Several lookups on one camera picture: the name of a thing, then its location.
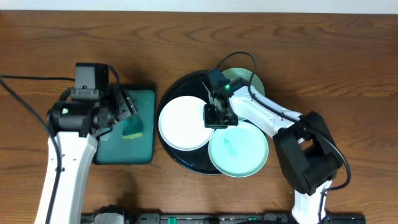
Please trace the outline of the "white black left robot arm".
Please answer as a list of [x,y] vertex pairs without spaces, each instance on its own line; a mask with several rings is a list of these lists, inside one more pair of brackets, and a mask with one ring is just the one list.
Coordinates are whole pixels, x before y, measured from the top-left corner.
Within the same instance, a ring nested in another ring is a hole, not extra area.
[[47,114],[52,131],[36,223],[80,223],[90,166],[135,164],[136,94],[67,89]]

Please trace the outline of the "white plate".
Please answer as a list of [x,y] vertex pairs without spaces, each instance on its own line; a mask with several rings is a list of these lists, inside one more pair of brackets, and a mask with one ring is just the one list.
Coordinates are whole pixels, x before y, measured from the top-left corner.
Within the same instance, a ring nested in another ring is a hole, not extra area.
[[179,151],[194,151],[204,146],[214,130],[205,127],[206,102],[195,96],[180,96],[169,101],[158,120],[162,139]]

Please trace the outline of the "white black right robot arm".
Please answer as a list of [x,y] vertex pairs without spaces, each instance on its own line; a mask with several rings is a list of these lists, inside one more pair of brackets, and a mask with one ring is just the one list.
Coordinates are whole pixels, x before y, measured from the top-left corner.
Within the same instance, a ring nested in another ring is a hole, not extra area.
[[238,117],[243,117],[270,136],[282,173],[295,190],[294,220],[322,223],[326,195],[335,190],[332,180],[339,168],[350,170],[323,118],[314,111],[302,115],[288,110],[253,86],[227,84],[208,92],[205,126],[226,129],[237,126]]

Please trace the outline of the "green yellow sponge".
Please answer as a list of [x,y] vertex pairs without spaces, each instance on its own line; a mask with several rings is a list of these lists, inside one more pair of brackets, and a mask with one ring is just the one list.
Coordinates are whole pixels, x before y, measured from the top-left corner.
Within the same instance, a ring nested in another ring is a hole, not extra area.
[[143,123],[139,119],[137,115],[130,116],[124,120],[122,120],[123,131],[122,138],[123,139],[133,139],[141,137],[143,134]]

